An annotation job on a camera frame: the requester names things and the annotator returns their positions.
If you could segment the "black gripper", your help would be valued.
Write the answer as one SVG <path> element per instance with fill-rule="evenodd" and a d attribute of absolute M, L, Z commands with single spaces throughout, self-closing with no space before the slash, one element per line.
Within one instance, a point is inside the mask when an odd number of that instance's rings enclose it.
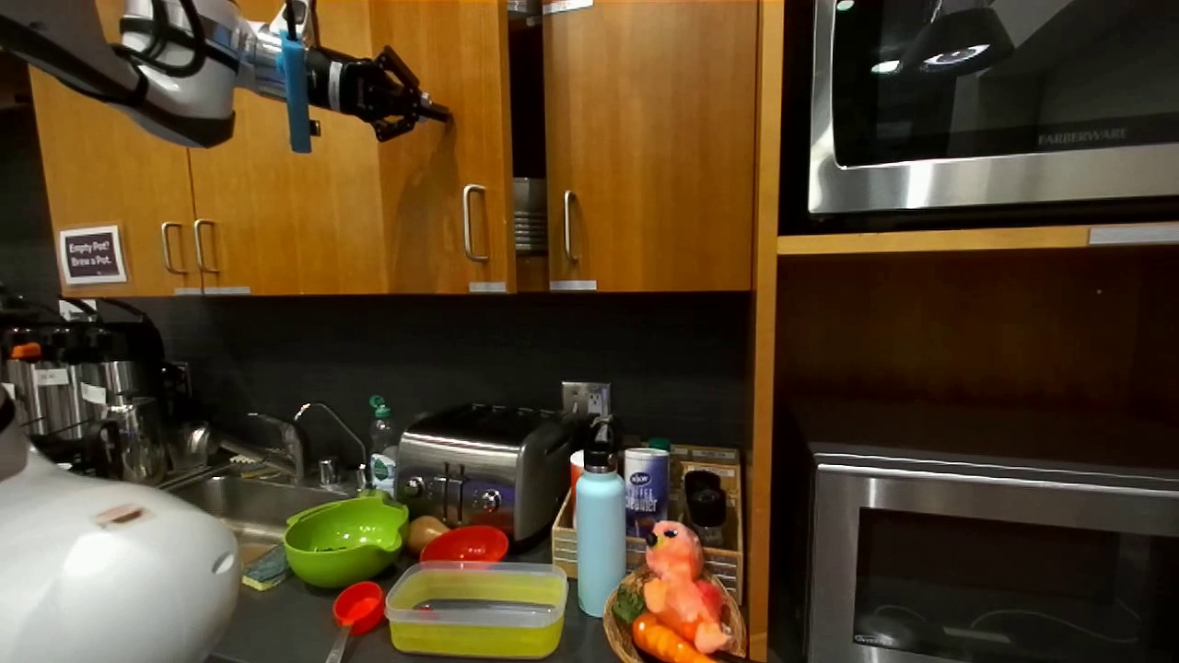
<path fill-rule="evenodd" d="M 374 59 L 325 52 L 321 104 L 360 118 L 380 139 L 412 131 L 420 120 L 451 120 L 451 112 L 420 90 L 420 79 L 395 48 L 380 48 Z"/>

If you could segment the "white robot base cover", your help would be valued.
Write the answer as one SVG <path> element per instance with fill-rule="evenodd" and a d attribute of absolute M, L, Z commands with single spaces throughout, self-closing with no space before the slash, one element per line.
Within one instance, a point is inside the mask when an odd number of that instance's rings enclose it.
<path fill-rule="evenodd" d="M 0 663 L 202 663 L 237 600 L 216 517 L 41 453 L 0 481 Z"/>

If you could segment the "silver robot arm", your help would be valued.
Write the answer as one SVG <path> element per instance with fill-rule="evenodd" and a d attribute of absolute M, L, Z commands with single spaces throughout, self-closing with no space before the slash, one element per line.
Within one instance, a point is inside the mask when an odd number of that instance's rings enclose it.
<path fill-rule="evenodd" d="M 325 48 L 317 0 L 282 0 L 269 23 L 239 0 L 117 0 L 111 17 L 99 0 L 0 0 L 0 48 L 183 147 L 232 139 L 239 90 L 283 106 L 295 152 L 315 147 L 315 106 L 380 139 L 451 120 L 395 48 L 374 59 Z"/>

